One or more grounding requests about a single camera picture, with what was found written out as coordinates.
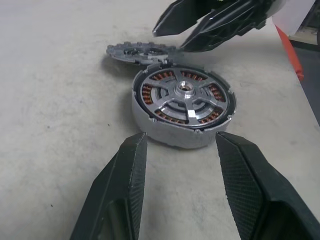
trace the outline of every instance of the black plastic jaw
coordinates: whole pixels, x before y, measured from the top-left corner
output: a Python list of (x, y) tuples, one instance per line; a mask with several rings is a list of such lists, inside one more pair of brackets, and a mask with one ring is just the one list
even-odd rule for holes
[(222, 176), (242, 240), (319, 240), (320, 224), (252, 142), (216, 134)]
[(128, 137), (94, 180), (70, 240), (138, 240), (146, 160), (146, 134)]
[(161, 15), (153, 29), (156, 37), (177, 35), (204, 19), (181, 49), (210, 51), (236, 35), (265, 25), (267, 11), (275, 0), (178, 0)]

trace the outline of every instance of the center hub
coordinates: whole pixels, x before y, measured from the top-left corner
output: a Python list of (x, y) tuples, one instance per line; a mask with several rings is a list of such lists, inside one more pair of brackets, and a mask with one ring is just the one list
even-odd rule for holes
[(192, 97), (195, 92), (194, 86), (188, 81), (180, 81), (175, 87), (175, 92), (184, 98), (188, 99)]

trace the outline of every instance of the silver motor housing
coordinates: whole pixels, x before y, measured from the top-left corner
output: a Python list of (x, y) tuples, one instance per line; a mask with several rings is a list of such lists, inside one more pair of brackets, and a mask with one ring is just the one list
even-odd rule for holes
[(177, 63), (155, 63), (132, 85), (132, 112), (143, 132), (161, 143), (202, 148), (230, 123), (237, 100), (213, 72)]

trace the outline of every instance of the gear teeth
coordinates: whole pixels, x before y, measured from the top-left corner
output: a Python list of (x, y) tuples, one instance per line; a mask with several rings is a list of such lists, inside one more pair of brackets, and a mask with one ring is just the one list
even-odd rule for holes
[(175, 56), (177, 51), (175, 46), (155, 44), (154, 42), (132, 43), (125, 41), (123, 44), (108, 45), (106, 53), (114, 59), (127, 63), (151, 65), (164, 62), (169, 56)]

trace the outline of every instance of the red object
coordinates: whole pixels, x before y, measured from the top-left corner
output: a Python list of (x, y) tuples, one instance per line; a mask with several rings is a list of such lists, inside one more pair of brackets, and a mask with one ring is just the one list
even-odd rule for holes
[(298, 76), (298, 79), (300, 81), (304, 80), (305, 75), (304, 75), (304, 70), (302, 68), (302, 65), (299, 61), (299, 58), (296, 54), (296, 51), (294, 49), (294, 47), (291, 45), (291, 42), (288, 38), (288, 36), (277, 26), (275, 26), (279, 36), (281, 38), (282, 44), (284, 46), (284, 49), (286, 50), (286, 53), (288, 54), (289, 60), (295, 70), (296, 75)]

